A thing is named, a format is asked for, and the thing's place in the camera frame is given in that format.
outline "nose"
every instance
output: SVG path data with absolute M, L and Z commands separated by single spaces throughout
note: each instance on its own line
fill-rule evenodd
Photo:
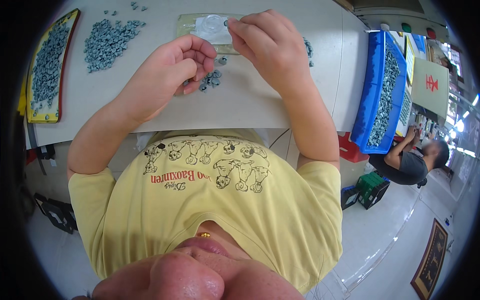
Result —
M 220 300 L 225 288 L 219 274 L 177 251 L 159 258 L 150 277 L 150 296 L 158 300 Z

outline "red button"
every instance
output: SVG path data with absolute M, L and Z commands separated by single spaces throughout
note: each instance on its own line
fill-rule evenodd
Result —
M 435 33 L 435 30 L 433 30 L 431 28 L 427 28 L 427 35 L 431 39 L 436 39 L 437 38 L 437 34 Z

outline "yellow t-shirt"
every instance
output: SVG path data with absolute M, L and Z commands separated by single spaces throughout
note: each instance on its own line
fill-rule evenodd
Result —
M 101 279 L 173 250 L 207 220 L 301 293 L 335 266 L 342 253 L 338 170 L 310 162 L 295 171 L 252 132 L 226 132 L 163 137 L 118 182 L 108 168 L 71 177 L 78 230 Z

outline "hand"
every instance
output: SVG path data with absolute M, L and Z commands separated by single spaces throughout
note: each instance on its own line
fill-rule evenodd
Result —
M 415 137 L 413 138 L 414 145 L 420 141 L 420 134 L 421 134 L 421 130 L 417 129 L 415 132 Z
M 282 98 L 315 87 L 301 34 L 293 23 L 274 10 L 228 20 L 233 47 L 252 62 Z
M 142 63 L 113 102 L 135 122 L 142 124 L 158 115 L 173 95 L 190 94 L 213 71 L 215 48 L 194 36 L 180 36 L 159 46 Z M 190 82 L 183 86 L 187 79 Z
M 407 132 L 407 135 L 406 135 L 405 139 L 407 139 L 409 141 L 413 140 L 416 133 L 417 133 L 417 129 L 415 128 L 415 126 L 410 125 L 410 127 L 408 128 L 408 132 Z

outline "red character sign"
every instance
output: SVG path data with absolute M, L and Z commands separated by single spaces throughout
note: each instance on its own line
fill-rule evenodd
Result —
M 438 80 L 433 81 L 433 77 L 428 74 L 425 74 L 426 82 L 427 82 L 427 90 L 430 89 L 433 92 L 433 89 L 436 88 L 438 90 Z

